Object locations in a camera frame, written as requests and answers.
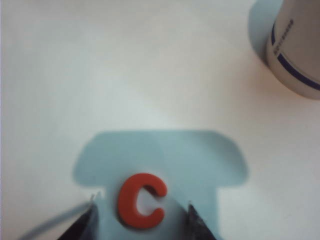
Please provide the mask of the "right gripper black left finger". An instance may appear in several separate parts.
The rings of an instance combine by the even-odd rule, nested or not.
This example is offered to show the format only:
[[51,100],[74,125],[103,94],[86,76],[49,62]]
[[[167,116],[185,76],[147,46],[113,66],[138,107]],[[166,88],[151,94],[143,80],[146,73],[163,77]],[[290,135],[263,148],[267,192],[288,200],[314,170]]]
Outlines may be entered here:
[[99,231],[99,210],[97,198],[101,192],[92,194],[90,200],[45,221],[19,237],[20,240],[34,240],[36,236],[79,214],[76,220],[58,237],[59,240],[96,240]]

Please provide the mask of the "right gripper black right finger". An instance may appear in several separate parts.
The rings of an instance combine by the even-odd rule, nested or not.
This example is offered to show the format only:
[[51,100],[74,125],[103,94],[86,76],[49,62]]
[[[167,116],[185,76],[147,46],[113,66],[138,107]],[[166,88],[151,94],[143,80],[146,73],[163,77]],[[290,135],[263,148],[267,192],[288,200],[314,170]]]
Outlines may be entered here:
[[216,240],[216,237],[191,203],[188,204],[186,230],[187,240]]

